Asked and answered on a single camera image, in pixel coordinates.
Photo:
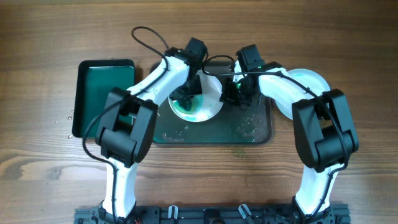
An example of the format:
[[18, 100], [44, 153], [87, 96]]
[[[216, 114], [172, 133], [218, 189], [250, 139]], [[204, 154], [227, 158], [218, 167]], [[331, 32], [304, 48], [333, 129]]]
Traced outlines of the green yellow sponge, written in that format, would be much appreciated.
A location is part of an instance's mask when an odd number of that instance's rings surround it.
[[186, 98], [173, 101], [174, 108], [183, 114], [193, 114], [197, 111], [200, 106], [200, 100], [198, 98]]

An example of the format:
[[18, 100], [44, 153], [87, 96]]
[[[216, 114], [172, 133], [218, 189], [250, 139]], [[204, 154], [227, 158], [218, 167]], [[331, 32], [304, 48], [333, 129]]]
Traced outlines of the white plate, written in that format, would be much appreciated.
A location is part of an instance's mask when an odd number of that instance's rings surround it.
[[[331, 90], [326, 80], [312, 70], [296, 68], [287, 71], [286, 73], [284, 73], [284, 75], [290, 76], [291, 78], [302, 84], [304, 87], [309, 88], [318, 96], [322, 95], [322, 93], [325, 91]], [[304, 89], [300, 88], [298, 85], [289, 80], [279, 78], [277, 79], [277, 81], [283, 81], [284, 84], [282, 85], [281, 91], [277, 92], [280, 93], [280, 96], [277, 97], [278, 100], [275, 100], [276, 105], [283, 115], [285, 115], [289, 119], [293, 119], [292, 103], [295, 103], [302, 99], [312, 99], [313, 96], [309, 93], [306, 93]]]
[[222, 108], [220, 101], [222, 84], [214, 76], [205, 75], [199, 71], [196, 75], [201, 83], [202, 94], [186, 100], [173, 100], [169, 97], [172, 111], [188, 122], [204, 122], [214, 117]]

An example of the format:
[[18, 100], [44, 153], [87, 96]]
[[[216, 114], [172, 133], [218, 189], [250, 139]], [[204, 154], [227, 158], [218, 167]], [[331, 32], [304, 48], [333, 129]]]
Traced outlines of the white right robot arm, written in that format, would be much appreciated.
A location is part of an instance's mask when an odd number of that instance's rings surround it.
[[321, 75], [309, 69], [286, 70], [276, 62], [236, 61], [232, 82], [242, 88], [247, 80], [293, 121], [295, 148], [304, 168], [292, 199], [292, 219], [311, 223], [327, 217], [336, 176], [359, 149], [345, 94], [331, 89]]

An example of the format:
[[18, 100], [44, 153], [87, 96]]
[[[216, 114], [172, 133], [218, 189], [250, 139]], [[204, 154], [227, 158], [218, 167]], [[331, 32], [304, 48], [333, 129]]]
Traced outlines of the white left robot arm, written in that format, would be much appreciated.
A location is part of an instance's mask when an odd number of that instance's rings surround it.
[[159, 105], [196, 75], [207, 54], [204, 46], [172, 47], [143, 81], [108, 94], [103, 112], [93, 120], [99, 124], [100, 161], [107, 168], [103, 219], [122, 223], [133, 216], [137, 167], [151, 147]]

